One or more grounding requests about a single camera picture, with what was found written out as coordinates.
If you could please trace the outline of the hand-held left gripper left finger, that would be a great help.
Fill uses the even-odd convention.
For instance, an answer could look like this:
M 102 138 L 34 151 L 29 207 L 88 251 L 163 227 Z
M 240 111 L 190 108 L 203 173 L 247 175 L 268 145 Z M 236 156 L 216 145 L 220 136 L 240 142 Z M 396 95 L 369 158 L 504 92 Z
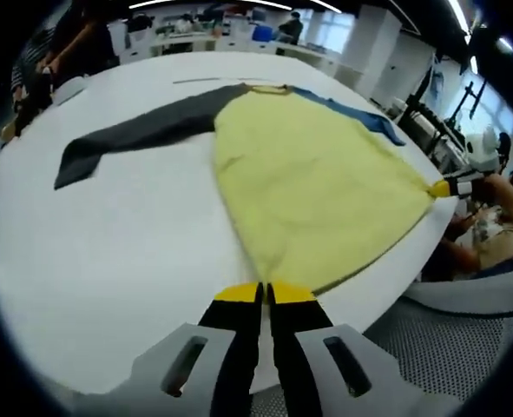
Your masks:
M 264 288 L 225 288 L 132 366 L 133 416 L 246 416 L 259 359 Z

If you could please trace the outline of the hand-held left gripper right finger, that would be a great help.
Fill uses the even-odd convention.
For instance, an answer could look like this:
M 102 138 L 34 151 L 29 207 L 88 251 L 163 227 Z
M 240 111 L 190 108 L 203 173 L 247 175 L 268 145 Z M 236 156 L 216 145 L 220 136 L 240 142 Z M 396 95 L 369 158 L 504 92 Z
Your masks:
M 335 326 L 312 292 L 267 286 L 273 360 L 291 416 L 399 416 L 397 362 L 347 325 Z

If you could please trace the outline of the person's right hand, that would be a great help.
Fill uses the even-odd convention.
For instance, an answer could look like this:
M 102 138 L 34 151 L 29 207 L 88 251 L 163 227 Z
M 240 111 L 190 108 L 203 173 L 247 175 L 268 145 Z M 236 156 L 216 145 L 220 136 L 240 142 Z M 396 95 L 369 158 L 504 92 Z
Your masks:
M 474 181 L 473 198 L 477 202 L 493 205 L 497 202 L 497 193 L 506 180 L 499 174 L 491 174 Z

